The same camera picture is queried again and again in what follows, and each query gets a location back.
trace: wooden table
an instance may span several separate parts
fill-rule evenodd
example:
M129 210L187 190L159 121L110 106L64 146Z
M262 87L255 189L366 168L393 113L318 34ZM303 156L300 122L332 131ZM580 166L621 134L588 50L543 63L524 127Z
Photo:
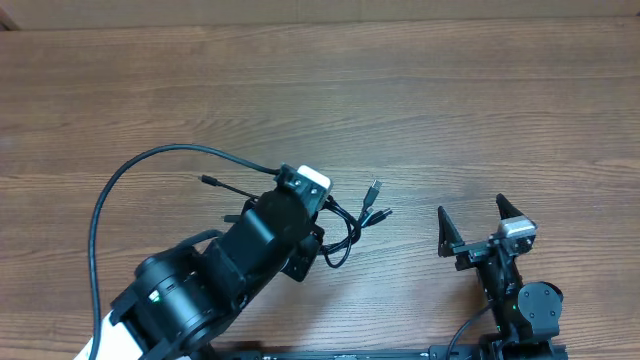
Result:
M565 293L557 343L575 359L638 356L638 18L4 32L0 88L3 359L69 359L87 342L97 195L127 159L174 142L311 165L353 212L380 179L376 208L394 210L341 269L278 276L216 346L448 343L484 296L473 271L437 257L436 208L480 240L503 192L540 225L525 281ZM105 312L146 256L241 208L202 173L274 186L204 155L141 163L99 229ZM484 320L462 342L492 331Z

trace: tabletop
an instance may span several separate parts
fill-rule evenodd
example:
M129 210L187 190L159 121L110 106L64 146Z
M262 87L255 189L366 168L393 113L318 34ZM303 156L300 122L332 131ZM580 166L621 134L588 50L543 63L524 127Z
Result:
M91 336L87 231L109 176L165 143L307 164L385 222L303 283L277 276L215 340L296 350L447 344L483 306L437 256L437 207L469 240L503 193L540 226L525 282L565 294L576 359L640 351L640 19L429 21L0 33L0 357L69 359ZM206 155L134 167L98 230L103 311L145 257L237 213L264 176ZM327 241L343 224L321 216ZM493 331L485 316L461 342Z

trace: beige wall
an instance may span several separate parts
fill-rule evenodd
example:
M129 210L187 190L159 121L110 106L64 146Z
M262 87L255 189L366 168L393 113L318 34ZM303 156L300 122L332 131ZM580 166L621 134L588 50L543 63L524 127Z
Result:
M0 8L15 27L39 30L633 16L640 12L640 0L0 0Z

